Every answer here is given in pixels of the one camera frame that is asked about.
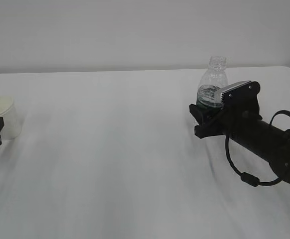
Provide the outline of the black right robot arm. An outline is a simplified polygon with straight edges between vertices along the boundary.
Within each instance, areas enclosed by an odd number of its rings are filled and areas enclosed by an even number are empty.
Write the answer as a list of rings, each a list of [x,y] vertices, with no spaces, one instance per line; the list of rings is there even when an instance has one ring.
[[[263,121],[257,99],[222,108],[190,104],[189,112],[198,122],[194,128],[198,138],[225,136],[227,160],[243,182],[253,187],[274,186],[282,181],[290,184],[290,129],[283,131]],[[252,174],[241,172],[230,156],[230,140],[266,161],[277,178],[263,182]]]

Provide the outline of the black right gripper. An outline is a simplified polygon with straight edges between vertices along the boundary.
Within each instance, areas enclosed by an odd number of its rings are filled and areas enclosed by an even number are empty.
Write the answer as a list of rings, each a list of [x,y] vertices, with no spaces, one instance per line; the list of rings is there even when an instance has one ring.
[[[189,105],[197,122],[194,134],[200,138],[228,135],[236,142],[262,141],[262,117],[257,99],[223,108]]]

